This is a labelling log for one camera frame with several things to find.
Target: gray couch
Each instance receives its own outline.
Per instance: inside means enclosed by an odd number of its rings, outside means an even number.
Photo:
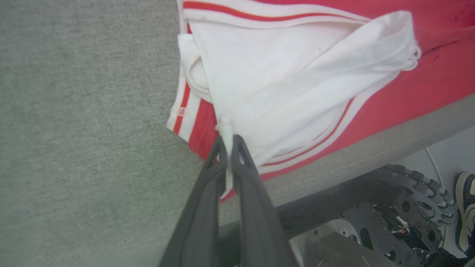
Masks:
[[[165,128],[177,34],[175,0],[0,2],[0,266],[157,264],[202,164]],[[474,104],[265,185],[275,205],[328,188],[475,125]]]

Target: white floor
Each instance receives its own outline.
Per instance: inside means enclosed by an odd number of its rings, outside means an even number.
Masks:
[[[454,176],[462,171],[475,172],[475,127],[467,129],[439,143],[428,150],[439,169],[445,189],[453,192]],[[426,177],[438,181],[435,168],[425,150],[418,151],[394,164],[423,173]],[[445,249],[456,257],[465,257],[455,245],[457,221],[448,227],[448,239]]]

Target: white fabric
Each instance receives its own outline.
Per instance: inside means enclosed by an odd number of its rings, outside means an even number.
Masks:
[[[180,34],[179,46],[190,89],[213,103],[223,138],[244,138],[257,166],[326,138],[350,99],[383,88],[420,57],[406,11],[370,22],[316,16],[284,28],[184,14],[193,34]]]

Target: red stripe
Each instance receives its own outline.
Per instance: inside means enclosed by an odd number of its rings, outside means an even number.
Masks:
[[[333,17],[348,18],[345,16],[331,14],[331,13],[317,13],[317,12],[297,14],[297,15],[292,15],[292,16],[283,16],[283,17],[264,17],[264,16],[259,16],[259,15],[244,13],[239,10],[232,9],[226,6],[221,6],[217,4],[211,4],[211,3],[194,2],[194,1],[184,2],[183,9],[216,11],[216,12],[226,13],[235,17],[243,18],[243,19],[251,19],[251,20],[257,20],[257,21],[284,21],[284,20],[299,19],[299,18],[306,18],[306,17],[313,17],[313,16],[333,16]]]
[[[203,99],[199,104],[188,145],[198,156],[206,159],[219,133],[215,129],[217,122],[213,104]]]
[[[313,149],[316,148],[317,146],[323,144],[325,141],[327,141],[327,140],[336,132],[336,129],[338,129],[338,126],[340,126],[340,124],[342,123],[343,118],[345,117],[346,113],[348,112],[348,109],[350,108],[351,104],[353,103],[353,99],[354,99],[354,98],[352,98],[352,99],[350,99],[350,100],[348,101],[348,104],[346,105],[345,111],[343,111],[343,115],[340,117],[338,123],[336,124],[336,126],[335,126],[335,128],[332,130],[332,132],[331,132],[327,137],[325,137],[323,140],[321,140],[318,144],[312,146],[311,148],[307,149],[306,151],[301,152],[301,153],[299,153],[299,154],[297,154],[297,155],[295,155],[295,156],[293,156],[293,157],[290,157],[290,158],[288,158],[288,159],[285,159],[285,160],[282,160],[282,161],[279,161],[279,162],[266,163],[266,164],[264,164],[263,166],[272,166],[272,165],[279,165],[279,164],[285,163],[285,162],[290,161],[290,160],[293,160],[294,158],[299,157],[299,156],[301,156],[301,155],[303,155],[303,154],[305,154],[305,153],[307,153],[307,152],[313,150]]]
[[[188,99],[190,98],[190,86],[188,83],[185,83],[185,92],[183,93],[183,99],[181,100],[180,110],[178,111],[177,121],[173,127],[173,132],[176,134],[180,133],[181,123],[183,122],[183,109],[188,105]]]

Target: striped trim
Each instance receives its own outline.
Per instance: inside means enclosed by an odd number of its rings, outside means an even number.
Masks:
[[[176,134],[180,134],[181,123],[183,122],[183,116],[185,115],[186,106],[188,104],[188,99],[190,98],[190,86],[188,83],[185,84],[185,92],[183,94],[183,99],[180,105],[180,111],[178,113],[177,120],[175,122],[175,126],[173,127],[173,132]]]
[[[338,14],[332,13],[319,13],[319,12],[311,12],[311,13],[303,13],[303,14],[296,14],[292,16],[277,16],[277,17],[267,17],[267,16],[259,16],[254,14],[249,14],[245,12],[241,12],[239,10],[218,5],[212,3],[203,3],[203,2],[195,2],[195,1],[186,1],[183,3],[183,9],[196,9],[196,10],[208,10],[208,11],[215,11],[215,12],[222,12],[226,13],[235,17],[243,18],[243,19],[250,19],[256,21],[285,21],[285,20],[292,20],[292,19],[299,19],[305,17],[314,17],[314,16],[333,16],[333,17],[341,17],[346,19],[351,19],[347,16],[342,16]]]
[[[320,142],[318,142],[316,145],[312,146],[311,148],[307,149],[306,151],[304,152],[301,152],[297,155],[294,155],[288,159],[285,159],[285,160],[282,160],[282,161],[278,161],[278,162],[271,162],[271,163],[266,163],[264,164],[263,166],[272,166],[272,165],[279,165],[279,164],[282,164],[282,163],[285,163],[285,162],[288,162],[288,161],[291,161],[293,160],[294,158],[297,158],[305,153],[308,153],[310,152],[311,150],[315,149],[316,147],[320,146],[321,144],[323,144],[325,141],[327,141],[330,137],[333,136],[333,134],[336,132],[336,130],[338,129],[338,127],[340,126],[340,124],[342,123],[343,121],[343,118],[345,117],[346,113],[348,112],[348,109],[350,108],[351,104],[353,103],[353,100],[354,98],[350,99],[348,104],[346,105],[345,107],[345,111],[343,112],[343,114],[341,115],[337,125],[333,128],[333,130],[330,132],[330,134],[328,136],[326,136],[323,140],[321,140]]]

